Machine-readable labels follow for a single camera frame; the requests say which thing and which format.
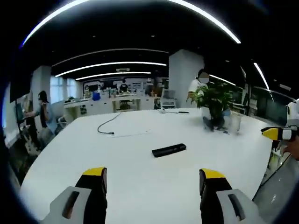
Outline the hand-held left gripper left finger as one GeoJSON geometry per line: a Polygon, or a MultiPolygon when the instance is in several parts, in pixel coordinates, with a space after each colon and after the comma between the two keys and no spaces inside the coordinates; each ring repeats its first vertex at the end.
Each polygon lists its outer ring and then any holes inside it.
{"type": "Polygon", "coordinates": [[[42,224],[104,224],[107,214],[107,168],[86,170],[75,186],[51,203],[42,224]]]}

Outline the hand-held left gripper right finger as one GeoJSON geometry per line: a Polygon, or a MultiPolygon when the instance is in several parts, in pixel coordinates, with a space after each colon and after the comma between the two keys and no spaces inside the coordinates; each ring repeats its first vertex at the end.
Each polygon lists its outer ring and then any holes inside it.
{"type": "Polygon", "coordinates": [[[199,170],[200,212],[203,224],[264,224],[257,205],[233,189],[222,173],[199,170]]]}

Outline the person's right hand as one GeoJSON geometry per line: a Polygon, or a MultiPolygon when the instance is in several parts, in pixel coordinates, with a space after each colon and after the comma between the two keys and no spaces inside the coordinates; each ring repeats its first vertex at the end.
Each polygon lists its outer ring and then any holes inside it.
{"type": "Polygon", "coordinates": [[[293,141],[287,142],[282,153],[290,153],[296,161],[299,161],[299,137],[297,135],[293,141]]]}

